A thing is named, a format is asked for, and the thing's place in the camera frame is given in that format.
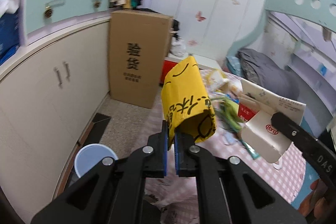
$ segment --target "yellow wrapper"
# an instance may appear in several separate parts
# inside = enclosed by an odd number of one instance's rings
[[[215,112],[193,56],[167,74],[161,97],[169,127],[169,147],[178,126],[181,132],[192,135],[195,142],[203,142],[215,133]]]

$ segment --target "silver screw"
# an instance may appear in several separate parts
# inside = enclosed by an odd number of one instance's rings
[[[229,159],[230,163],[234,164],[234,165],[237,165],[240,163],[240,158],[236,157],[236,156],[233,156]]]
[[[154,151],[154,148],[152,148],[151,146],[145,146],[143,149],[142,149],[142,152],[146,153],[146,154],[150,154],[150,153],[153,153]]]
[[[200,151],[200,148],[197,145],[192,145],[191,147],[189,147],[189,151],[191,153],[198,153]]]
[[[103,158],[102,163],[103,163],[104,165],[106,165],[106,166],[108,166],[108,165],[112,165],[112,163],[113,163],[113,159],[112,159],[111,157]]]

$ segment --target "trash bin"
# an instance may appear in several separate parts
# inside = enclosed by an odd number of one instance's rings
[[[116,153],[105,145],[93,143],[83,147],[75,157],[74,167],[76,175],[79,178],[82,177],[105,157],[118,159]]]

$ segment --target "beige carpet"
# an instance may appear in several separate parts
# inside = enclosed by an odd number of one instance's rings
[[[108,97],[98,111],[111,117],[100,143],[112,148],[118,158],[128,157],[150,111]]]

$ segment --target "finger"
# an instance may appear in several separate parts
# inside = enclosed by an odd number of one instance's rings
[[[315,205],[314,216],[316,219],[321,218],[325,212],[328,210],[328,202],[325,198],[321,198]]]
[[[307,215],[309,215],[309,213],[311,212],[311,208],[310,208],[310,200],[311,197],[313,196],[314,192],[311,192],[300,204],[300,207],[298,208],[298,212],[300,214],[302,214],[304,217],[306,217]]]
[[[310,188],[311,188],[312,190],[316,190],[317,185],[319,184],[319,181],[320,181],[320,179],[314,181],[314,182],[310,185]]]

